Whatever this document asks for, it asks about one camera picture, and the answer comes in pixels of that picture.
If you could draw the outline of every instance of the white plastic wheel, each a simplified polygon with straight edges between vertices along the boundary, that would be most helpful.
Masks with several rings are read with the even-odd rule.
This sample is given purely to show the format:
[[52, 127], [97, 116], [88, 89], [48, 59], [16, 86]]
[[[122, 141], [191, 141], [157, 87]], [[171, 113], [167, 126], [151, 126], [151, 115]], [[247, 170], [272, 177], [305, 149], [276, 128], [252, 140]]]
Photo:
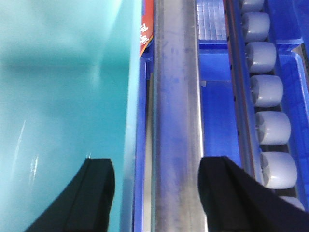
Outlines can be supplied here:
[[283, 84], [278, 76], [254, 75], [251, 77], [253, 102], [256, 107], [274, 107], [283, 96]]
[[260, 11], [264, 0], [239, 0], [241, 13]]
[[298, 198], [296, 198], [296, 197], [285, 197], [285, 196], [281, 196], [280, 198], [282, 198], [286, 202], [290, 203], [291, 205], [295, 206], [296, 208], [299, 208], [300, 210], [305, 211], [303, 204], [300, 202], [300, 200]]
[[264, 186], [268, 189], [289, 189], [296, 184], [297, 168], [292, 156], [285, 152], [262, 152]]
[[246, 54], [250, 73], [268, 73], [275, 66], [277, 51], [273, 43], [248, 43], [246, 46]]
[[269, 15], [265, 12], [247, 12], [242, 16], [242, 31], [247, 43], [265, 40], [269, 27]]
[[291, 124], [285, 113], [262, 111], [255, 118], [260, 145], [283, 145], [289, 141]]

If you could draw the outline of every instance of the metal rod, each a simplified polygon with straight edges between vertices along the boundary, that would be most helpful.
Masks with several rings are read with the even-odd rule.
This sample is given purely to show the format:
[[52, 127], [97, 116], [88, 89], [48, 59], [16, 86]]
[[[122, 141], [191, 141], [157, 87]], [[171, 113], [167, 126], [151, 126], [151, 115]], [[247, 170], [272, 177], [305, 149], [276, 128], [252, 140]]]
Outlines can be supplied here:
[[197, 189], [203, 156], [195, 0], [155, 1], [154, 232], [205, 231]]
[[262, 183], [260, 148], [255, 131], [250, 75], [245, 56], [238, 1], [224, 0], [225, 26], [231, 63], [239, 148], [244, 170]]

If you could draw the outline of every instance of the teal plastic sheet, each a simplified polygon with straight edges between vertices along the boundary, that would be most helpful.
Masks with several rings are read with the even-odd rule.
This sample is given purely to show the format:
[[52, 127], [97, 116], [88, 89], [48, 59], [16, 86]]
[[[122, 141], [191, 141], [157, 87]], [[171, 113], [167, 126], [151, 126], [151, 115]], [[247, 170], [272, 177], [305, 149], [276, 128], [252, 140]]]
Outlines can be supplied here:
[[111, 158], [131, 231], [140, 0], [0, 0], [0, 231], [24, 231], [85, 158]]

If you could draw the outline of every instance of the blue divider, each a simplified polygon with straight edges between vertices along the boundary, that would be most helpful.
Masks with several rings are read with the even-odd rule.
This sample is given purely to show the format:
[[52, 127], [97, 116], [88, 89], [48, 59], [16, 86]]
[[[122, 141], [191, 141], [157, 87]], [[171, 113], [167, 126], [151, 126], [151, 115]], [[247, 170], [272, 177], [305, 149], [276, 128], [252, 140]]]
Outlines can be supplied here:
[[143, 232], [143, 199], [146, 145], [146, 61], [140, 58], [140, 85], [137, 115], [135, 186], [134, 186], [134, 232]]

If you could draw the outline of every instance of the blue crate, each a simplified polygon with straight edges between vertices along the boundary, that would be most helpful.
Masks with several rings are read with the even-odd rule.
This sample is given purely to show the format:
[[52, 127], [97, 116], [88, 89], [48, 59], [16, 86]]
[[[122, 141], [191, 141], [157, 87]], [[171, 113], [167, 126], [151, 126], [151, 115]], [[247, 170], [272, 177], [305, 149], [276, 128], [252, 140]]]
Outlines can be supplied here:
[[298, 171], [297, 193], [308, 211], [309, 205], [309, 95], [301, 57], [293, 52], [279, 53], [281, 79], [283, 82], [282, 110], [291, 121], [289, 140], [291, 155]]
[[228, 156], [241, 167], [228, 53], [201, 51], [199, 58], [205, 156]]
[[266, 0], [264, 11], [270, 17], [270, 36], [279, 50], [291, 51], [303, 43], [293, 1]]
[[306, 45], [307, 54], [309, 54], [309, 0], [293, 0], [293, 4]]
[[227, 49], [222, 0], [197, 0], [200, 48]]

